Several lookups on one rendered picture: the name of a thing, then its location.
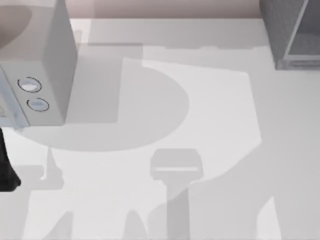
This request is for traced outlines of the pale microwave oven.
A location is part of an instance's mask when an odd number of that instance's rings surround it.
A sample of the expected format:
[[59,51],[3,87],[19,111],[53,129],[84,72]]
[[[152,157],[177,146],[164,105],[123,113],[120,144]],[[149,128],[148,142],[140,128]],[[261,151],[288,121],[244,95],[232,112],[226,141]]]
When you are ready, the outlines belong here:
[[[64,124],[77,58],[66,0],[0,0],[0,127]],[[42,89],[20,89],[17,81],[25,77]],[[35,98],[49,109],[30,109],[27,100]]]

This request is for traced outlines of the microwave knob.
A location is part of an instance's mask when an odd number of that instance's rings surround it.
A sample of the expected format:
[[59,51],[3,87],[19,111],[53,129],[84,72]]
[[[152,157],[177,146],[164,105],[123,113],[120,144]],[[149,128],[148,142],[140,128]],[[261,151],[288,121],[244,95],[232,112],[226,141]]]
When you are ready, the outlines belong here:
[[17,85],[25,92],[37,93],[42,89],[42,84],[34,77],[25,77],[17,80]]
[[34,98],[26,101],[27,106],[36,112],[45,112],[50,108],[49,103],[43,98]]

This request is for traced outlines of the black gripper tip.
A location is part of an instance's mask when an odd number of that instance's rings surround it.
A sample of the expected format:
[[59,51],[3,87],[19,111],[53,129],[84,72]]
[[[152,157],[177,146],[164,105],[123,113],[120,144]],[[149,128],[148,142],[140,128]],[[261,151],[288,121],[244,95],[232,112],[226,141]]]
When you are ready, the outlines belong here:
[[21,184],[9,160],[3,130],[0,128],[0,193],[13,192]]

